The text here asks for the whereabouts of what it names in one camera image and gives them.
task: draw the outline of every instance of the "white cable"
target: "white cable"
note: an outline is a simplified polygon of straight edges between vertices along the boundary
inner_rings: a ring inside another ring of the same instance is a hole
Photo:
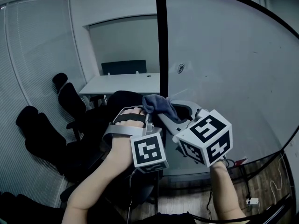
[[[284,154],[281,156],[281,158],[278,160],[278,171],[279,171],[279,174],[280,174],[280,188],[277,188],[277,186],[276,186],[276,184],[275,184],[275,182],[274,182],[273,180],[271,180],[271,182],[270,182],[270,188],[271,188],[271,191],[272,191],[273,196],[274,196],[275,204],[276,204],[276,197],[275,197],[275,194],[274,194],[274,192],[273,192],[271,183],[274,184],[274,186],[276,187],[276,190],[277,190],[277,191],[280,191],[280,190],[282,189],[282,175],[281,175],[281,172],[280,172],[280,170],[279,170],[279,167],[280,167],[280,162],[279,162],[279,161],[283,158],[284,155],[285,155],[285,153],[284,153]]]

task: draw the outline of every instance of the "black strap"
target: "black strap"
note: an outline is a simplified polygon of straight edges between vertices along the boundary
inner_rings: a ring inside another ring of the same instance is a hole
[[[134,121],[141,121],[145,123],[145,115],[142,114],[121,114],[119,115],[116,120],[114,121],[114,124],[121,121],[128,121],[128,120],[134,120]]]

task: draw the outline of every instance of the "white cube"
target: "white cube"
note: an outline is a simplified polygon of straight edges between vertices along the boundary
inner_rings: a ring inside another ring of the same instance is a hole
[[[232,125],[216,110],[176,135],[184,155],[211,166],[233,147]]]
[[[169,167],[160,133],[142,137],[131,136],[131,147],[134,166],[142,173]]]

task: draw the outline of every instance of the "whiteboard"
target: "whiteboard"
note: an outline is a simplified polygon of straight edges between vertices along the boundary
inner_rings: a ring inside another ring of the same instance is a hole
[[[166,0],[166,7],[168,96],[232,123],[228,158],[255,161],[280,150],[299,120],[298,38],[236,0]]]

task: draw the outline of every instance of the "person's right arm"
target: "person's right arm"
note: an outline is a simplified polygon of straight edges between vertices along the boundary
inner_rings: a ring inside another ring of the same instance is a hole
[[[218,218],[220,220],[230,220],[246,217],[239,206],[237,193],[224,163],[221,161],[216,162],[210,167],[210,172],[213,202]]]

